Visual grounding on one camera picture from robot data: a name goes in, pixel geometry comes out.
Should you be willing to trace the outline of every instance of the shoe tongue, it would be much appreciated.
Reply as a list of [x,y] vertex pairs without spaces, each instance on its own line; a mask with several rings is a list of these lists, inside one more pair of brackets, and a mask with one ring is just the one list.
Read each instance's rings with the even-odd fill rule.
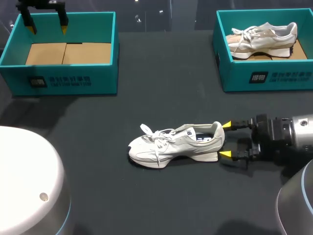
[[197,141],[195,129],[192,127],[189,127],[188,129],[184,131],[178,132],[177,134],[174,135],[174,138],[177,139],[182,136],[189,136],[194,141]]

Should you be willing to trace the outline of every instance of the cardboard insert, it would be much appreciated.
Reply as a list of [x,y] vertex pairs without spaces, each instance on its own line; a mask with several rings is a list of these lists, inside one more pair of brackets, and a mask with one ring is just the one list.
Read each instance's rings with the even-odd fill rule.
[[109,64],[111,43],[32,44],[26,65]]

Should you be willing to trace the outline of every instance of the white sneaker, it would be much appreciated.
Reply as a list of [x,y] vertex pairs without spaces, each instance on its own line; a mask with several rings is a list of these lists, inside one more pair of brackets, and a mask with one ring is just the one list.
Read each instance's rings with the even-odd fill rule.
[[186,124],[176,130],[166,129],[154,133],[144,124],[140,128],[146,135],[129,144],[129,156],[134,162],[151,168],[164,168],[177,156],[216,162],[217,151],[225,140],[223,127],[217,121],[203,125]]
[[227,35],[227,44],[233,57],[247,59],[256,52],[271,56],[289,57],[297,38],[297,24],[272,26],[265,23],[245,30],[232,28],[234,34]]

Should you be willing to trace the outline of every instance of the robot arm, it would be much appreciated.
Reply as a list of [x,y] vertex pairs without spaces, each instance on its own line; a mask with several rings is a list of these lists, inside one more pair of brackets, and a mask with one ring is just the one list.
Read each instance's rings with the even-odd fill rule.
[[270,119],[266,114],[249,120],[232,120],[223,126],[225,131],[249,128],[251,146],[246,151],[219,152],[224,164],[236,162],[248,167],[252,161],[275,161],[277,153],[297,151],[305,159],[304,164],[313,158],[313,116]]
[[36,9],[54,9],[58,12],[61,30],[66,34],[68,18],[65,11],[65,1],[63,0],[19,0],[16,4],[17,9],[21,12],[24,25],[33,33],[37,33],[37,29],[33,18],[31,17],[28,7],[35,7]]

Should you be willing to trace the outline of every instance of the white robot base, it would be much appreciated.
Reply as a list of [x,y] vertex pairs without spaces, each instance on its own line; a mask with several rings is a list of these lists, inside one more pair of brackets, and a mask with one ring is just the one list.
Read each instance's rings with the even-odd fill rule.
[[0,190],[1,235],[72,234],[63,164],[45,138],[0,126]]

